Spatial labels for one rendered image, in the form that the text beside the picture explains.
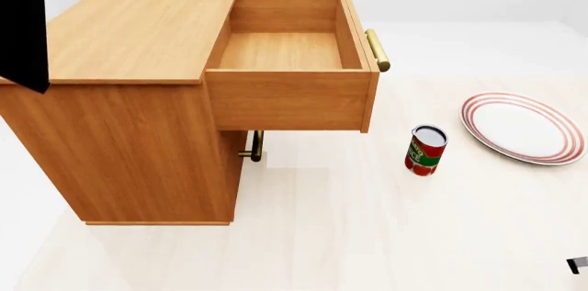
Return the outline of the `open wooden drawer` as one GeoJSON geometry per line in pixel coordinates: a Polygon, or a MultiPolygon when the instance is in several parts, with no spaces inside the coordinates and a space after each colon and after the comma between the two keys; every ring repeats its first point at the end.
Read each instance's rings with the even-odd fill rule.
{"type": "Polygon", "coordinates": [[[352,0],[235,0],[215,49],[220,130],[368,132],[380,69],[352,0]]]}

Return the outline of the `wooden cabinet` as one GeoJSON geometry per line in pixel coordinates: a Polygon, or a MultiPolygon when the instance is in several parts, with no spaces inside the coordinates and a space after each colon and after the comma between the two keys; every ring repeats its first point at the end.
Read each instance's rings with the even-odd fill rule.
{"type": "Polygon", "coordinates": [[[205,71],[235,0],[81,0],[47,25],[38,94],[0,80],[0,117],[95,225],[226,225],[243,146],[205,71]]]}

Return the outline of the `tomato sauce can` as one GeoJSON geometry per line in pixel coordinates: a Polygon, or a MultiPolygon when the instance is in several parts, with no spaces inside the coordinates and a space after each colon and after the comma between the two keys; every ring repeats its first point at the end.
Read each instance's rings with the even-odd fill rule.
{"type": "Polygon", "coordinates": [[[414,174],[434,174],[447,146],[448,136],[435,125],[418,125],[412,130],[412,138],[405,156],[405,166],[414,174]]]}

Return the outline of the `white plate with red rings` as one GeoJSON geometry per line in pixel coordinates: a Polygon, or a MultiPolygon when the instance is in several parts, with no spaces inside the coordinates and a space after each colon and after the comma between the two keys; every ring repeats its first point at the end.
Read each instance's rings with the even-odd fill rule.
{"type": "Polygon", "coordinates": [[[482,92],[459,109],[475,139],[509,158],[562,166],[588,155],[588,134],[557,108],[523,95],[482,92]]]}

